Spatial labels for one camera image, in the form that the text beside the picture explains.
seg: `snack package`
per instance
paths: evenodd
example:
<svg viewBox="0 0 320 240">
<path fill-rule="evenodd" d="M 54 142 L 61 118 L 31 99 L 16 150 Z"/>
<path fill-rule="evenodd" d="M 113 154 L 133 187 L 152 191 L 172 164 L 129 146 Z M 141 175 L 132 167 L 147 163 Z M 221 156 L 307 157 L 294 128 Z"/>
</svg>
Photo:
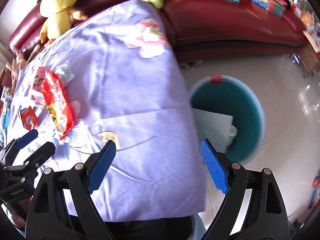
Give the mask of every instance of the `snack package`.
<svg viewBox="0 0 320 240">
<path fill-rule="evenodd" d="M 28 108 L 19 110 L 18 115 L 22 121 L 23 127 L 26 128 L 27 130 L 31 131 L 33 125 L 36 127 L 39 126 L 38 119 L 36 117 L 35 112 L 31 108 L 31 106 L 29 106 Z"/>
<path fill-rule="evenodd" d="M 75 121 L 64 88 L 57 74 L 47 70 L 41 84 L 41 93 L 54 122 L 60 140 L 74 127 Z"/>
<path fill-rule="evenodd" d="M 41 84 L 44 80 L 46 67 L 39 66 L 34 70 L 32 83 L 30 83 L 30 91 L 28 97 L 34 101 L 35 106 L 45 105 L 43 95 L 41 93 Z"/>
</svg>

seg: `wooden cabinet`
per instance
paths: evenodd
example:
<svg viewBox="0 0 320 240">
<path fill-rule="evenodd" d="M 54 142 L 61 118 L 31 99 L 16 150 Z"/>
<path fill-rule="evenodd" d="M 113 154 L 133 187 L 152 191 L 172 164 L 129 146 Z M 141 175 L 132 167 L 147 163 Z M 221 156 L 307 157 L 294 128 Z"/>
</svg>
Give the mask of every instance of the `wooden cabinet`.
<svg viewBox="0 0 320 240">
<path fill-rule="evenodd" d="M 308 74 L 313 75 L 315 70 L 320 68 L 320 61 L 316 56 L 316 53 L 308 42 L 308 44 L 299 52 L 303 66 L 306 68 L 306 71 L 303 74 L 305 78 Z"/>
</svg>

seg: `pink package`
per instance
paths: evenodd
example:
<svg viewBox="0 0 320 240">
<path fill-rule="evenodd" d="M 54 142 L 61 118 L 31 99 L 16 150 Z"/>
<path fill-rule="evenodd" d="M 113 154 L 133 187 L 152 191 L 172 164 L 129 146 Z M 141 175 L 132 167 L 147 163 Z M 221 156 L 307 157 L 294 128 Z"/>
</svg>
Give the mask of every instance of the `pink package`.
<svg viewBox="0 0 320 240">
<path fill-rule="evenodd" d="M 35 102 L 36 106 L 45 105 L 43 94 L 41 93 L 41 84 L 45 77 L 46 67 L 39 66 L 30 83 L 29 97 Z"/>
<path fill-rule="evenodd" d="M 45 72 L 47 71 L 46 67 L 39 66 L 36 70 L 35 78 L 33 79 L 32 89 L 38 92 L 41 92 L 41 84 L 45 77 Z"/>
</svg>

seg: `toy box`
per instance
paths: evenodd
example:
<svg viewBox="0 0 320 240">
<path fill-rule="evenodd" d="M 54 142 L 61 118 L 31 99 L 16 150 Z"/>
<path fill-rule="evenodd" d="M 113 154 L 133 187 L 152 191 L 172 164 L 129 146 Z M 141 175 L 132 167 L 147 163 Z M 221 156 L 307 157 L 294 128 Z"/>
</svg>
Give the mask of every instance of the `toy box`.
<svg viewBox="0 0 320 240">
<path fill-rule="evenodd" d="M 275 0 L 251 0 L 254 3 L 257 3 L 258 5 L 262 6 L 266 10 L 278 15 L 282 16 L 285 9 L 278 4 Z"/>
</svg>

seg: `textured blue pad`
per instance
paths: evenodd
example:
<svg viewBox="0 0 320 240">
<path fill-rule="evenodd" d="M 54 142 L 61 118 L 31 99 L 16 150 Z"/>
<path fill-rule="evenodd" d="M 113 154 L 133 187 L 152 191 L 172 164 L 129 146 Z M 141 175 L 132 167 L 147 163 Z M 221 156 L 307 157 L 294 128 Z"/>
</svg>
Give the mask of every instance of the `textured blue pad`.
<svg viewBox="0 0 320 240">
<path fill-rule="evenodd" d="M 87 191 L 91 195 L 93 191 L 99 189 L 107 171 L 116 156 L 116 144 L 112 142 L 102 153 L 96 165 L 89 174 Z"/>
<path fill-rule="evenodd" d="M 220 161 L 216 157 L 214 151 L 205 140 L 203 140 L 200 144 L 200 153 L 205 165 L 208 168 L 215 187 L 220 189 L 223 194 L 227 194 L 229 191 L 227 174 Z"/>
<path fill-rule="evenodd" d="M 36 129 L 32 129 L 30 132 L 26 133 L 17 141 L 16 148 L 18 150 L 26 147 L 30 142 L 38 137 L 38 131 Z"/>
</svg>

